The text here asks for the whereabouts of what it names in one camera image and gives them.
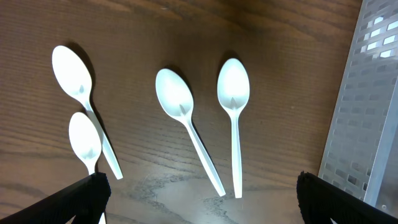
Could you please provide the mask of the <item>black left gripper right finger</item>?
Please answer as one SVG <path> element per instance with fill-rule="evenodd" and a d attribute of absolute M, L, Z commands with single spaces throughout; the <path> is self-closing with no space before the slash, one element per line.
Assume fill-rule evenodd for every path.
<path fill-rule="evenodd" d="M 305 224 L 397 224 L 397 218 L 309 172 L 300 173 L 296 190 Z"/>

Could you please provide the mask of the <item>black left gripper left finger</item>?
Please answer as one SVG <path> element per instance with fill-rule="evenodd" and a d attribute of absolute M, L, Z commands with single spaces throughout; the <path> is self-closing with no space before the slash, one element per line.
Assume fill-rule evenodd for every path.
<path fill-rule="evenodd" d="M 1 220 L 1 223 L 98 224 L 111 195 L 105 173 L 95 172 L 47 198 Z"/>

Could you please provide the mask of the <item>white spoon under left arm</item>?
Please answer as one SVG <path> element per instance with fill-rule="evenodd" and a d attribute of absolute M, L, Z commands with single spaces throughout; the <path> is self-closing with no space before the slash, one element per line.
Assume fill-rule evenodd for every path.
<path fill-rule="evenodd" d="M 75 155 L 84 163 L 88 174 L 94 174 L 102 151 L 101 139 L 94 124 L 87 115 L 76 112 L 70 119 L 68 134 Z"/>

